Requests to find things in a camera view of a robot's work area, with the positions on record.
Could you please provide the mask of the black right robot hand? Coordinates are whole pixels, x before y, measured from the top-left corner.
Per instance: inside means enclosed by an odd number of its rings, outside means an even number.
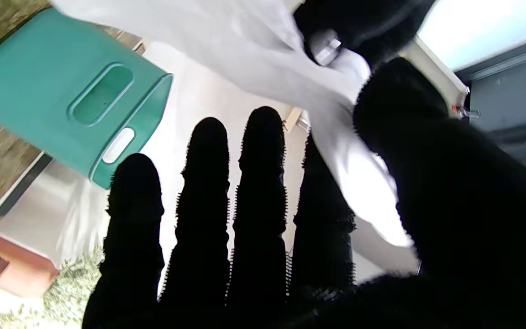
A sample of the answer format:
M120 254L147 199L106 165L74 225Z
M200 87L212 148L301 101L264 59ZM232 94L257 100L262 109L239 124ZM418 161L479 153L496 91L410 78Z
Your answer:
M353 213L312 136L287 274L284 132L264 106L243 135L232 260L227 132L215 118L196 125L161 297L157 169L144 154L118 166L105 258L82 328L526 329L526 166L451 118L436 87L404 58L371 77L353 124L396 183L420 274L354 285Z

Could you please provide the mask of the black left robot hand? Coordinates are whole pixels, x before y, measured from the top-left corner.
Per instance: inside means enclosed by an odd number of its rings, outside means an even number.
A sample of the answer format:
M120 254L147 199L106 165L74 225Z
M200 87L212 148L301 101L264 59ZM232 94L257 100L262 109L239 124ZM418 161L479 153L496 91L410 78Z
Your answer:
M305 0L294 19L315 64L327 67L348 50L376 69L416 37L433 6L432 0Z

